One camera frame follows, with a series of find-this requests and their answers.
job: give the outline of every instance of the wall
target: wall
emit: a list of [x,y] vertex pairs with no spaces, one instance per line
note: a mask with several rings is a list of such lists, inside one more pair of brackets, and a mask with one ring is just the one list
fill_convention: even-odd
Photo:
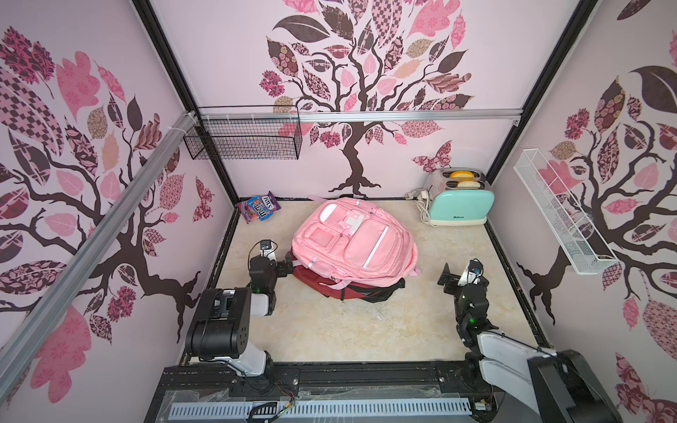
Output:
[[[586,357],[624,421],[673,422],[677,3],[626,3],[601,4],[498,177],[489,217],[555,347]],[[512,169],[525,148],[551,160],[620,264],[572,270]]]
[[[154,6],[201,106],[364,111],[521,108],[576,3],[269,0],[262,7],[170,0]],[[304,125],[298,160],[225,164],[241,196],[268,190],[287,197],[402,196],[423,184],[423,163],[428,170],[451,164],[486,171],[511,125]],[[283,177],[253,177],[259,169]]]
[[[2,9],[0,345],[183,112],[128,1]],[[209,161],[181,146],[0,420],[141,421],[231,210]]]

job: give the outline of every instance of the beige floor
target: beige floor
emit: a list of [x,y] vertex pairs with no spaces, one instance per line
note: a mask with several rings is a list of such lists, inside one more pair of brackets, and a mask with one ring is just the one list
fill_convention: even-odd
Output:
[[[423,361],[462,360],[468,351],[456,333],[454,297],[437,279],[444,263],[460,274],[477,257],[489,279],[489,318],[507,334],[535,345],[529,324],[482,225],[429,227],[413,202],[378,201],[414,234],[422,275],[407,277],[406,287],[381,303],[326,298],[292,275],[278,279],[273,315],[252,317],[250,342],[275,361]],[[262,239],[289,251],[294,232],[319,206],[317,202],[280,202],[266,221],[246,224],[240,217],[219,278],[218,288],[245,286],[247,252]]]

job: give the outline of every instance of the wire basket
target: wire basket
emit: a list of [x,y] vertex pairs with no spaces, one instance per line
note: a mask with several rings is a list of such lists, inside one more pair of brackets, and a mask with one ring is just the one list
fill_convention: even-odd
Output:
[[[203,126],[191,128],[183,137],[190,156],[208,159],[213,150],[220,159],[298,160],[302,141],[298,109],[285,106],[284,113],[259,109],[270,107],[220,106],[215,117],[203,115]],[[247,108],[248,113],[236,108]],[[233,109],[237,113],[228,113]]]
[[[619,261],[576,196],[537,148],[522,151],[515,171],[545,216],[576,273],[596,275]],[[543,173],[550,175],[552,181],[548,182]]]

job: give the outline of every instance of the tree wall decal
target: tree wall decal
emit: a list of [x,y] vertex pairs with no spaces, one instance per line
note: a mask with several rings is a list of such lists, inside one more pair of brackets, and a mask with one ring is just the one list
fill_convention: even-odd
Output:
[[[260,86],[276,97],[275,111],[288,112],[293,105],[301,111],[317,112],[461,109],[472,98],[448,95],[471,78],[469,73],[452,74],[465,53],[455,50],[466,31],[461,13],[451,32],[446,32],[452,25],[449,17],[460,7],[459,0],[446,4],[443,0],[416,0],[412,11],[420,10],[410,26],[403,24],[401,0],[285,3],[304,15],[288,16],[273,28],[286,30],[298,42],[285,44],[273,40],[274,35],[267,37],[268,54],[276,70],[264,72]],[[319,15],[320,19],[305,14]],[[315,47],[316,43],[326,47]],[[427,100],[426,87],[434,98]],[[283,95],[290,91],[292,97]],[[319,123],[302,125],[302,134],[309,136],[310,145],[319,140],[327,148],[342,147],[351,174],[330,192],[350,187],[353,194],[363,196],[361,187],[380,185],[364,175],[356,148],[361,140],[367,146],[374,140],[406,145],[408,138],[425,137],[440,129],[433,121]]]

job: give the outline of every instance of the aluminum rail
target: aluminum rail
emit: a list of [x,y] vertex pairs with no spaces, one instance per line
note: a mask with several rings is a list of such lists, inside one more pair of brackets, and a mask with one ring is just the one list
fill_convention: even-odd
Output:
[[147,163],[130,181],[120,198],[108,210],[101,223],[87,238],[47,289],[42,299],[14,332],[0,352],[0,403],[12,391],[21,373],[28,367],[42,344],[60,322],[78,291],[108,251],[115,237],[136,210],[148,188],[183,141],[183,131],[195,125],[194,113],[179,117],[159,143]]
[[[289,119],[296,113],[208,113],[202,109],[202,119]],[[468,120],[520,119],[522,109],[474,110],[398,110],[395,112],[312,112],[299,113],[302,123],[314,122],[395,122],[400,120]]]

